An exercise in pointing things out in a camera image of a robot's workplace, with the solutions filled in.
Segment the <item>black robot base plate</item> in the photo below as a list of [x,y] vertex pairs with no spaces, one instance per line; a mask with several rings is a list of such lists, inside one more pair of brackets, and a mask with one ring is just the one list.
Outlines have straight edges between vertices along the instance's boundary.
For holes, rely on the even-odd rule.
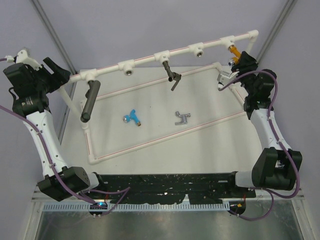
[[235,173],[195,174],[104,174],[101,186],[85,192],[93,199],[107,199],[112,204],[181,204],[185,197],[194,204],[219,204],[223,199],[255,198],[250,191],[235,184]]

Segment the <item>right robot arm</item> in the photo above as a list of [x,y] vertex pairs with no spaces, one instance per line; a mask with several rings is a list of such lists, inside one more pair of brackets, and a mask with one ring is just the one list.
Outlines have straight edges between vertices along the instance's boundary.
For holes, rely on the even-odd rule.
[[260,140],[262,152],[251,171],[238,171],[226,185],[231,197],[245,188],[290,191],[297,182],[303,157],[284,140],[275,120],[273,104],[278,91],[277,76],[270,69],[258,70],[256,59],[243,51],[231,68],[246,90],[243,109]]

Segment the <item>silver metal faucet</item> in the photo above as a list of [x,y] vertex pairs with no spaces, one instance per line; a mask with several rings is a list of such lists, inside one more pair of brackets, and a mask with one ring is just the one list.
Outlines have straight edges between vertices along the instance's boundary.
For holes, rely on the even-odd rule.
[[175,122],[174,124],[176,126],[181,126],[181,125],[186,125],[188,123],[188,118],[191,117],[191,114],[190,113],[180,114],[179,111],[176,111],[175,116],[178,117],[180,119],[180,121]]

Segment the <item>blue plastic faucet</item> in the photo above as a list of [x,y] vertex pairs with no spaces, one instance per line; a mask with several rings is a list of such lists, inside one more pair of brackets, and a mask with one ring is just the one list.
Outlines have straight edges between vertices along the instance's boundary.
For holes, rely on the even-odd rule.
[[139,118],[137,117],[136,115],[136,110],[133,109],[130,111],[129,114],[127,115],[124,115],[123,118],[122,118],[123,122],[124,123],[129,123],[130,121],[134,121],[134,123],[140,127],[141,126],[141,121],[139,120]]

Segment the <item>left aluminium frame post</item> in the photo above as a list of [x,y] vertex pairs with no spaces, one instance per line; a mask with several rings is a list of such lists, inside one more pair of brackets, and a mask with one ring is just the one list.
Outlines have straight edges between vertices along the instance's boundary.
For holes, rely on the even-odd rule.
[[68,66],[68,68],[70,69],[71,73],[76,74],[77,70],[76,70],[74,64],[72,63],[70,56],[68,55],[59,35],[57,34],[54,26],[52,25],[45,9],[43,8],[43,6],[41,4],[41,2],[39,0],[30,0],[29,2],[31,3],[32,7],[34,8],[35,12],[37,13],[40,21],[44,25],[51,40],[53,41],[54,45],[56,46],[62,59],[64,60],[64,62]]

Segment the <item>aluminium frame post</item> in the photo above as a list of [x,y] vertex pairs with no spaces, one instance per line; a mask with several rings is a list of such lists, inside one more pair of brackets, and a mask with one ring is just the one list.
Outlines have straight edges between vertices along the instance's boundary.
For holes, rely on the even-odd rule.
[[290,13],[294,9],[297,2],[298,0],[285,1],[284,6],[282,7],[277,18],[275,19],[275,22],[272,25],[271,30],[269,31],[265,41],[263,42],[261,49],[257,54],[256,60],[258,63],[260,63],[266,56],[268,50],[271,48],[272,44],[276,40],[277,35],[281,31],[284,23],[286,22],[287,18],[289,17]]
[[43,8],[43,6],[41,4],[41,2],[39,0],[30,0],[29,2],[31,3],[32,7],[34,8],[35,12],[37,13],[40,21],[44,25],[51,40],[53,41],[54,45],[56,46],[62,59],[64,60],[64,62],[68,66],[68,68],[70,69],[71,73],[76,74],[77,70],[76,70],[74,64],[72,63],[70,56],[68,55],[59,35],[57,34],[54,26],[52,25],[45,9]]

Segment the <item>orange faucet chrome knob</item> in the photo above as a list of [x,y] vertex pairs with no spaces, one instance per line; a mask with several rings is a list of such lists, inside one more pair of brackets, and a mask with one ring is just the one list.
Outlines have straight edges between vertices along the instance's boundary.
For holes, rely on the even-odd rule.
[[233,67],[235,65],[237,65],[240,61],[240,57],[241,57],[241,53],[238,51],[238,49],[234,46],[234,45],[231,45],[229,48],[228,48],[229,52],[233,54],[233,57],[230,58],[230,60],[228,61],[228,65],[230,67]]

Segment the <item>right aluminium frame post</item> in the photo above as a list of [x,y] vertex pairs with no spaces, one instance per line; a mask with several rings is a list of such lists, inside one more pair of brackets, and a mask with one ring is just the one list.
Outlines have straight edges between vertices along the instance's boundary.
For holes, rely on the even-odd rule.
[[272,44],[276,40],[277,35],[281,31],[284,23],[286,22],[287,18],[289,17],[290,13],[294,9],[297,2],[298,0],[285,1],[284,6],[282,7],[277,18],[275,19],[275,22],[272,25],[271,30],[269,31],[265,41],[263,42],[261,49],[257,54],[256,60],[258,63],[260,63],[266,56],[268,50],[271,48]]

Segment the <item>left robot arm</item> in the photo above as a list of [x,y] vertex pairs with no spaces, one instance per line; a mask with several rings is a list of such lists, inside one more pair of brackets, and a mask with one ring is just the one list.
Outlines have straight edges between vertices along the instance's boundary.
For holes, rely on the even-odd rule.
[[90,204],[102,199],[107,187],[97,173],[86,173],[83,167],[68,166],[62,154],[61,144],[55,132],[49,108],[48,93],[66,84],[71,73],[58,66],[49,57],[38,64],[34,59],[13,58],[13,64],[3,70],[12,84],[9,93],[13,97],[12,109],[5,112],[21,119],[31,134],[38,151],[44,179],[37,183],[39,190],[61,202],[71,196]]

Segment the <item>white PVC pipe frame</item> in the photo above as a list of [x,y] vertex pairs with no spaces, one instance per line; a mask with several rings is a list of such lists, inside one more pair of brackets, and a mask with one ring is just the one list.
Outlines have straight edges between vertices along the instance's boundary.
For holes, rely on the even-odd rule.
[[[137,66],[140,66],[143,64],[147,64],[147,63],[151,63],[151,62],[159,62],[160,64],[163,64],[163,63],[165,63],[165,61],[168,61],[171,57],[179,56],[182,54],[191,54],[192,53],[196,56],[196,58],[200,58],[200,56],[203,55],[203,53],[204,53],[204,49],[213,48],[216,46],[223,46],[226,49],[228,49],[228,51],[229,51],[229,48],[234,46],[235,42],[241,41],[241,40],[247,40],[247,39],[249,40],[248,45],[246,47],[246,51],[248,51],[250,53],[250,51],[253,48],[253,45],[255,44],[255,42],[258,38],[258,35],[259,35],[258,30],[251,30],[251,31],[248,31],[246,33],[239,34],[236,36],[230,35],[230,36],[222,37],[220,39],[207,41],[204,43],[203,42],[194,43],[189,46],[185,46],[185,47],[178,48],[178,49],[160,51],[160,52],[154,53],[153,55],[150,55],[150,56],[146,56],[146,57],[142,57],[142,58],[138,58],[138,59],[125,60],[125,61],[119,62],[117,64],[106,66],[106,67],[82,69],[79,71],[79,73],[72,75],[70,77],[69,82],[66,84],[73,84],[73,83],[77,83],[80,81],[85,81],[86,83],[88,83],[90,80],[96,80],[96,78],[99,76],[110,74],[113,72],[118,72],[118,71],[126,73],[126,74],[127,74],[127,71],[132,71],[132,73],[133,73],[134,67],[137,67]],[[213,68],[215,68],[217,70],[222,70],[222,65],[219,62],[215,62],[215,63],[209,64],[209,65],[185,72],[185,73],[181,73],[181,75],[187,76],[190,74],[199,73],[199,72],[206,71],[206,70],[213,69]],[[143,89],[146,87],[151,87],[156,84],[164,83],[165,81],[166,80],[163,77],[163,78],[153,80],[150,82],[145,82],[145,83],[142,83],[142,84],[139,84],[136,86],[131,86],[131,87],[128,87],[125,89],[117,90],[115,92],[107,93],[106,95],[98,96],[96,98],[96,100],[99,101],[99,100],[103,100],[106,98],[129,93],[132,91],[140,90],[140,89]],[[80,115],[81,115],[80,112],[78,111],[76,105],[71,100],[71,97],[68,96],[68,94],[64,88],[66,86],[66,84],[63,85],[62,87],[60,87],[58,92],[60,93],[62,99],[64,100],[66,105],[69,107],[71,112],[74,115],[80,117]],[[117,156],[121,156],[126,153],[130,153],[135,150],[145,148],[145,147],[147,147],[147,145],[156,144],[157,141],[158,142],[165,141],[165,139],[162,139],[162,140],[159,139],[159,140],[155,140],[155,142],[152,142],[150,144],[144,143],[142,146],[134,146],[133,148],[120,151],[119,153],[111,153],[108,156],[96,157],[94,154],[94,148],[93,148],[92,138],[90,135],[89,124],[88,123],[81,123],[81,127],[83,129],[84,136],[85,136],[85,142],[86,142],[86,147],[87,147],[87,152],[88,152],[88,163],[90,165],[95,165],[100,162],[109,160],[111,158],[115,158]]]

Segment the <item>dark grey lever faucet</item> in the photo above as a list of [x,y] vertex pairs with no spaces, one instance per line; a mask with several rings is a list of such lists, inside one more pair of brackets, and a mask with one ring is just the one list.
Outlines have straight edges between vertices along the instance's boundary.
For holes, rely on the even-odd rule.
[[172,82],[172,81],[175,81],[175,83],[173,84],[172,88],[171,88],[171,91],[174,91],[175,88],[177,87],[177,85],[179,84],[181,78],[182,78],[182,75],[179,74],[179,73],[176,73],[176,72],[173,72],[171,71],[171,68],[169,66],[169,62],[168,61],[164,61],[162,63],[167,75],[168,75],[168,81],[169,82]]

